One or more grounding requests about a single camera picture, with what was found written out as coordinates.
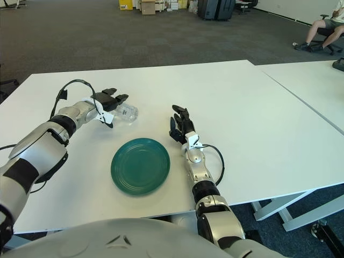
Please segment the sneaker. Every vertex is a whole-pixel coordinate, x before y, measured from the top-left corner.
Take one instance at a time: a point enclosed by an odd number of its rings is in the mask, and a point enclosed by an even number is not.
[[[294,49],[296,50],[307,50],[309,48],[310,45],[308,45],[306,42],[304,42],[303,44],[301,45],[296,45],[294,47]]]
[[[310,49],[311,49],[311,52],[324,51],[324,48],[322,45],[315,45],[315,46],[312,46]]]

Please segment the white desk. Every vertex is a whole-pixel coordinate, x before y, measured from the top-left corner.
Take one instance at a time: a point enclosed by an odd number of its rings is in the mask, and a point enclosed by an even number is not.
[[[243,70],[250,75],[245,80],[239,76]],[[46,121],[60,88],[75,78],[96,91],[115,87],[118,94],[129,94],[138,120],[131,126],[118,123],[114,130],[97,121],[82,126],[70,141],[67,163],[30,195],[15,224],[17,233],[194,209],[181,146],[168,135],[172,104],[186,106],[201,141],[222,152],[226,171],[219,190],[229,204],[344,182],[344,137],[248,61],[31,75],[0,105],[0,146],[16,143]],[[59,107],[89,96],[90,90],[75,84],[68,94]],[[116,150],[138,137],[156,139],[171,159],[164,185],[140,198],[120,192],[110,176]],[[205,153],[217,178],[219,159],[210,150]],[[1,163],[7,155],[0,152]]]
[[[258,68],[344,135],[344,73],[332,68],[333,62],[269,64]],[[324,170],[320,177],[331,176],[329,171]],[[255,218],[261,220],[279,212],[285,230],[290,231],[344,209],[343,195],[293,219],[286,207],[310,192],[294,195],[295,198],[289,196],[274,199],[262,209],[258,203],[254,203]]]
[[[258,66],[344,134],[344,72],[334,61]]]

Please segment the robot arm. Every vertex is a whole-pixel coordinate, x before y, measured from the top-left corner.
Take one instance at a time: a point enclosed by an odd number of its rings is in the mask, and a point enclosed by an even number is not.
[[[233,257],[284,257],[255,241],[245,240],[239,220],[221,196],[205,166],[203,145],[199,142],[188,110],[176,105],[172,108],[178,114],[171,117],[169,134],[182,144],[189,185],[196,203],[198,234]]]
[[[11,239],[32,185],[49,180],[66,162],[66,146],[76,130],[93,119],[112,125],[109,111],[128,98],[113,98],[114,92],[116,89],[103,90],[95,99],[85,98],[62,108],[14,147],[9,161],[0,168],[0,249]]]

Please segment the clear plastic bottle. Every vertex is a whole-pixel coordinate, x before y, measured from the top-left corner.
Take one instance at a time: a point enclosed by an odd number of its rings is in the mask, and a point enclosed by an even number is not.
[[[133,122],[137,119],[139,110],[135,106],[131,106],[123,102],[115,110],[111,111],[115,117],[119,117],[123,120]]]

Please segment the green plate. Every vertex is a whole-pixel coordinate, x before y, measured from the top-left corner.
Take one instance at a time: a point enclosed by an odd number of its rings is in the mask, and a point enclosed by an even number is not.
[[[146,195],[165,181],[170,170],[166,149],[149,138],[134,139],[124,144],[111,162],[115,185],[129,195]]]

